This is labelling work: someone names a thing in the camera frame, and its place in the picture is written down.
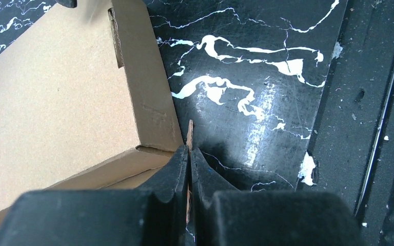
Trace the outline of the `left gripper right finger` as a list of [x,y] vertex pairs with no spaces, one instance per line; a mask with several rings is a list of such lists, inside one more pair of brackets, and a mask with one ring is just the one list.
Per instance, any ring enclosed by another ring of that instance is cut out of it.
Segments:
[[361,245],[343,200],[326,192],[241,191],[190,153],[197,245]]

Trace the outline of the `brown cardboard box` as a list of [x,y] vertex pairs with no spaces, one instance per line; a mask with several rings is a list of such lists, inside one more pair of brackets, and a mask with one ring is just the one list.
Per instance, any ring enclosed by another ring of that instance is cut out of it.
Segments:
[[24,193],[135,182],[182,144],[143,1],[56,4],[0,55],[0,226]]

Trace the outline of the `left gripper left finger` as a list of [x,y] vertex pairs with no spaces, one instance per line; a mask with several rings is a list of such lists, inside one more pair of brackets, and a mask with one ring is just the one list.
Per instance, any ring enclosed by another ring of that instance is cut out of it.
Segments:
[[0,245],[184,245],[189,150],[134,189],[24,193],[0,226]]

